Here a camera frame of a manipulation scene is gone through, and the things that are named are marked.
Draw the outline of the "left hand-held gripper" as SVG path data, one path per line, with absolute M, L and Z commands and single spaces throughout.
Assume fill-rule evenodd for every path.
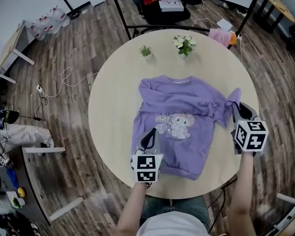
M 154 183 L 162 168 L 163 154 L 160 150 L 159 132 L 151 128 L 135 140 L 131 168 L 135 182 Z

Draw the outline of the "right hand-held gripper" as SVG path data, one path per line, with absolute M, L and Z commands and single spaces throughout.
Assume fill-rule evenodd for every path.
M 257 112 L 243 102 L 239 106 L 232 104 L 232 115 L 235 154 L 263 151 L 268 138 L 266 122 L 261 121 Z

